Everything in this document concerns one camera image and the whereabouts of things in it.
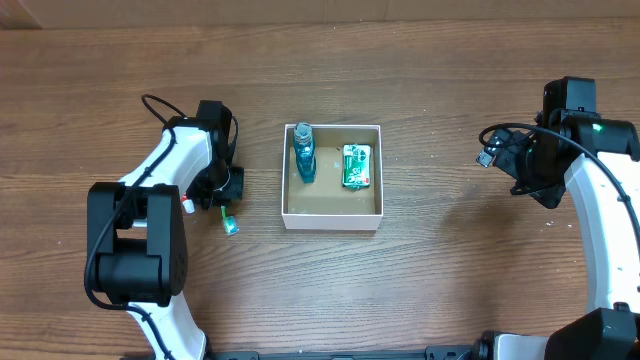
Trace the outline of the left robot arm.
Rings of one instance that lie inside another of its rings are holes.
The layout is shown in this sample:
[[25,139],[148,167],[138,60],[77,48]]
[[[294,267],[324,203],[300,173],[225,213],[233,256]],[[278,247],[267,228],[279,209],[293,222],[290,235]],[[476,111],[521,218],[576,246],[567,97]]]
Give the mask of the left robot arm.
[[89,189],[84,290],[95,306],[131,315],[153,358],[211,359],[183,292],[184,216],[242,199],[244,170],[232,163],[238,121],[222,102],[203,100],[195,116],[161,122],[160,143],[134,171]]

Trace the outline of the green white soap bar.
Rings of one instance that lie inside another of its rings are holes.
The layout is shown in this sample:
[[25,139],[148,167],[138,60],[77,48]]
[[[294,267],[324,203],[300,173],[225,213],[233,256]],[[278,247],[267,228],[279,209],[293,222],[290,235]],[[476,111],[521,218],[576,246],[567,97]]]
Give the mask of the green white soap bar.
[[367,144],[345,144],[343,146],[342,185],[359,190],[371,185],[372,148]]

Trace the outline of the red green toothpaste tube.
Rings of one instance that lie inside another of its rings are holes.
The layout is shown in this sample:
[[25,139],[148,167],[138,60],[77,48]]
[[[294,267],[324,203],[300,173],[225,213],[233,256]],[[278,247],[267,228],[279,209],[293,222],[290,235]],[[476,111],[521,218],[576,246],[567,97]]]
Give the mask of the red green toothpaste tube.
[[182,197],[182,206],[187,214],[193,214],[195,212],[194,202],[186,195]]

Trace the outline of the green white toothbrush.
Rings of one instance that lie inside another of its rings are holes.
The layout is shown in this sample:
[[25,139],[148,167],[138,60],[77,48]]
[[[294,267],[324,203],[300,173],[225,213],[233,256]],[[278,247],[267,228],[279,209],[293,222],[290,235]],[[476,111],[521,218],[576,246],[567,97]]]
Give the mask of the green white toothbrush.
[[239,227],[234,216],[227,213],[227,207],[221,206],[222,223],[227,236],[233,236],[239,232]]

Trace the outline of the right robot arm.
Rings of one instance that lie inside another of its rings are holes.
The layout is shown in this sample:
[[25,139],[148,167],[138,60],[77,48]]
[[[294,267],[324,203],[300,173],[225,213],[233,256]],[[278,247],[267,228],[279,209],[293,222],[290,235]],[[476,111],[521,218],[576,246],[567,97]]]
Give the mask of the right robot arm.
[[587,269],[585,315],[548,337],[486,331],[471,359],[636,359],[639,356],[639,136],[597,110],[596,83],[547,83],[534,123],[483,129],[478,164],[494,166],[547,209],[569,194]]

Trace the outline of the blue mouthwash bottle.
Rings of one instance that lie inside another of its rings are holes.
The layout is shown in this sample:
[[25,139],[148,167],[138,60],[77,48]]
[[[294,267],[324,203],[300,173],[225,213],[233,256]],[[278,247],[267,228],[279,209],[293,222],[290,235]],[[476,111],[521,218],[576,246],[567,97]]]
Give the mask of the blue mouthwash bottle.
[[306,122],[299,122],[294,127],[294,150],[296,166],[304,183],[315,181],[316,157],[313,128]]

